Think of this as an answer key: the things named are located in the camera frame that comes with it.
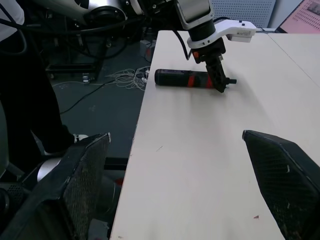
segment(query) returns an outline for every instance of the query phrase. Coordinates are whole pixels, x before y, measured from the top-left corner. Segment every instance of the gray floor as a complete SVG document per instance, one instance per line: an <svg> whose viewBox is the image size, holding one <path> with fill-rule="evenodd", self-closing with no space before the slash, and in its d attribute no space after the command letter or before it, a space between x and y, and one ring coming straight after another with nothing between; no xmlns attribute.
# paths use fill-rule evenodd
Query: gray floor
<svg viewBox="0 0 320 240"><path fill-rule="evenodd" d="M122 43L108 51L112 54ZM137 69L149 66L139 55L139 43L129 45L120 55L104 61L103 69L99 78L93 83L109 81L104 76L124 69ZM82 81L81 76L57 75L52 84ZM83 95L91 92L98 86L82 85L78 83L64 83L54 87L61 111L66 110ZM125 89L115 85L104 86L83 100L71 111L61 116L71 133L94 135L110 132L112 143L109 147L108 156L115 158L127 158L136 130L136 125L141 109L144 92L138 89ZM6 122L3 110L0 106L0 153L6 152Z"/></svg>

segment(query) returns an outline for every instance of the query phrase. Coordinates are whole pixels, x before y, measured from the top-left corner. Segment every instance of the shoe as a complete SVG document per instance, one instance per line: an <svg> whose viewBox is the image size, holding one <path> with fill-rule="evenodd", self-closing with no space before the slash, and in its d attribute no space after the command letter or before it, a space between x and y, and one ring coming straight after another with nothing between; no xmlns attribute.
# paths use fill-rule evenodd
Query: shoe
<svg viewBox="0 0 320 240"><path fill-rule="evenodd" d="M73 134L73 136L74 136L74 143L75 144L80 142L82 139L86 139L87 137L89 137L89 136L84 135L84 134ZM51 156L51 157L61 157L62 155L64 155L66 153L67 150L68 150L68 148L63 150L63 151L57 151L57 152L46 152L46 151L44 151L44 155L45 156Z"/></svg>

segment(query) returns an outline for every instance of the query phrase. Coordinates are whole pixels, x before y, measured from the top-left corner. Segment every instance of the monitor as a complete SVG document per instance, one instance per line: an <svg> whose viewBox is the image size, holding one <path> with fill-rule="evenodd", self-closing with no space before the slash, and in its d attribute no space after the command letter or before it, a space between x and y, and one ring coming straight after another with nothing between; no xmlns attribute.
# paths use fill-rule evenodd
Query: monitor
<svg viewBox="0 0 320 240"><path fill-rule="evenodd" d="M277 28L276 32L320 34L320 0L303 0Z"/></svg>

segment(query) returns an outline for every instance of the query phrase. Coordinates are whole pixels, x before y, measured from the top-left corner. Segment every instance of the white table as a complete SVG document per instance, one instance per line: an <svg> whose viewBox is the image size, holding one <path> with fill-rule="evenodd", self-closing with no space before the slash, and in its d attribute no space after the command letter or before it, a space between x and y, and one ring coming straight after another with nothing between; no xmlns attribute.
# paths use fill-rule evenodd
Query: white table
<svg viewBox="0 0 320 240"><path fill-rule="evenodd" d="M320 87L320 34L279 34L269 36Z"/></svg>
<svg viewBox="0 0 320 240"><path fill-rule="evenodd" d="M225 73L238 79L224 94L159 87L157 69L205 71L159 32L111 240L284 239L242 132L278 135L320 160L320 89L267 34L224 42Z"/></svg>

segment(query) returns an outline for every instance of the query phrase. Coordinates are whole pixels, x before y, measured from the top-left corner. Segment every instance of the black pants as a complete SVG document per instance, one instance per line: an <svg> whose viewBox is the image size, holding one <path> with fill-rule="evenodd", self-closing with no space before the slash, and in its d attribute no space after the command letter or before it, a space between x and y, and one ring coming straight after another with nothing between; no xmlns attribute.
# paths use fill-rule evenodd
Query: black pants
<svg viewBox="0 0 320 240"><path fill-rule="evenodd" d="M28 35L26 38L26 54L0 55L0 100L7 124L9 160L27 172L42 161L32 132L49 153L67 149L74 136L62 125L55 92ZM19 33L1 41L0 49L20 52L23 44Z"/></svg>

